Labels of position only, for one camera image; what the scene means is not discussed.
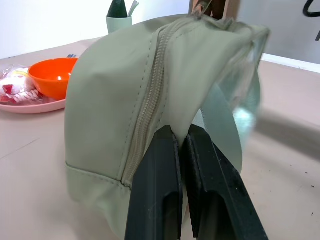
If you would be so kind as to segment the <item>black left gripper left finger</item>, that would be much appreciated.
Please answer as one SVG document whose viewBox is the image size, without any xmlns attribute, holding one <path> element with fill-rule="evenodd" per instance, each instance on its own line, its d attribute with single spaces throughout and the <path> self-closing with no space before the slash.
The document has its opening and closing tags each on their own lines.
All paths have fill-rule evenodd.
<svg viewBox="0 0 320 240">
<path fill-rule="evenodd" d="M 183 186 L 178 142 L 171 127 L 159 129 L 131 186 L 126 240 L 179 240 Z"/>
</svg>

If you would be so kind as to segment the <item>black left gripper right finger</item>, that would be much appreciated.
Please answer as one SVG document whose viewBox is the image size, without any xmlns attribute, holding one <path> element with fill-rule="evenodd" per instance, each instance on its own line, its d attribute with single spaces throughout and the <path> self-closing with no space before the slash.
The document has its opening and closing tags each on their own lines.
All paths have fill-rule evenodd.
<svg viewBox="0 0 320 240">
<path fill-rule="evenodd" d="M 195 239 L 268 239 L 240 173 L 199 126 L 184 140 L 183 171 Z"/>
</svg>

